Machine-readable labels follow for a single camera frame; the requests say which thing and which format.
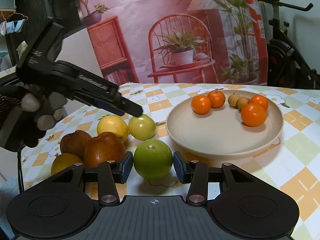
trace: purple flower pot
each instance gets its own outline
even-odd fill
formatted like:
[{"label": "purple flower pot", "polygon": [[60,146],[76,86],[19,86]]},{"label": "purple flower pot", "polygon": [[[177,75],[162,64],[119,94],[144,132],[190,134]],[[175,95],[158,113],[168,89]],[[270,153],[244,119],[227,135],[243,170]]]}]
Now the purple flower pot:
[{"label": "purple flower pot", "polygon": [[102,12],[94,11],[93,13],[84,17],[84,21],[85,21],[85,24],[87,25],[87,27],[89,27],[91,25],[94,25],[94,24],[100,22],[101,17],[102,17]]}]

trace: orange fruit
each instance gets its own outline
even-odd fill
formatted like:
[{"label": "orange fruit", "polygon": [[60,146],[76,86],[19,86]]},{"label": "orange fruit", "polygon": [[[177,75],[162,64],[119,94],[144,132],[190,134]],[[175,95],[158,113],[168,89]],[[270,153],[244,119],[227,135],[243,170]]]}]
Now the orange fruit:
[{"label": "orange fruit", "polygon": [[268,110],[268,106],[269,106],[268,99],[266,99],[264,96],[256,95],[250,99],[249,103],[256,103],[262,106],[265,111]]},{"label": "orange fruit", "polygon": [[211,109],[211,101],[205,96],[196,96],[191,101],[191,107],[197,114],[207,114]]},{"label": "orange fruit", "polygon": [[266,111],[261,105],[248,103],[241,110],[241,119],[247,126],[256,127],[266,121]]},{"label": "orange fruit", "polygon": [[226,96],[219,90],[213,90],[208,94],[212,108],[220,108],[226,101]]}]

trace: yellow lemon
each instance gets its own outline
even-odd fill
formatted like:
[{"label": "yellow lemon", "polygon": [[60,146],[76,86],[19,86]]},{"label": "yellow lemon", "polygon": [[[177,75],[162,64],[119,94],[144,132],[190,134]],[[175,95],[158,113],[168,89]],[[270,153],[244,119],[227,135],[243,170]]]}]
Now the yellow lemon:
[{"label": "yellow lemon", "polygon": [[97,126],[97,134],[103,132],[112,132],[117,135],[122,142],[125,142],[128,137],[129,129],[124,120],[118,115],[107,115],[103,117]]},{"label": "yellow lemon", "polygon": [[83,163],[83,161],[77,155],[71,153],[60,154],[52,163],[51,175],[54,175],[75,163]]}]

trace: pink wall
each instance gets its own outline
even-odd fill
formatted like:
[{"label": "pink wall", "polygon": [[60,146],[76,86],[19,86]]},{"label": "pink wall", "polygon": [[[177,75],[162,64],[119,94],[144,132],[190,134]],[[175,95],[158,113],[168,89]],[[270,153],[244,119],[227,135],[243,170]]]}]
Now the pink wall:
[{"label": "pink wall", "polygon": [[[190,2],[191,0],[89,0],[89,9],[93,12],[94,5],[104,3],[110,10],[102,15],[102,20],[118,16],[139,82],[152,83],[153,78],[147,77],[152,72],[148,32],[157,20],[170,14],[190,14],[202,20],[212,35],[216,64],[228,65],[228,54],[218,10],[188,12]],[[181,82],[197,81],[195,73],[180,74],[178,78]],[[173,82],[173,79],[172,76],[162,77],[159,78],[159,82]]]}]

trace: crosshair symbol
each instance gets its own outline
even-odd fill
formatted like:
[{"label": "crosshair symbol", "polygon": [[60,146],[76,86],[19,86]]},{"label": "crosshair symbol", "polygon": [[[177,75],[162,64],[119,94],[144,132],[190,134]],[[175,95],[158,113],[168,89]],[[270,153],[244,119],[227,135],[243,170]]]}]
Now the crosshair symbol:
[{"label": "crosshair symbol", "polygon": [[151,202],[153,205],[155,205],[155,204],[158,204],[158,203],[161,202],[161,201],[159,201],[159,200],[157,200],[157,199],[153,199],[153,200],[151,200],[151,201],[149,201],[149,202]]}]

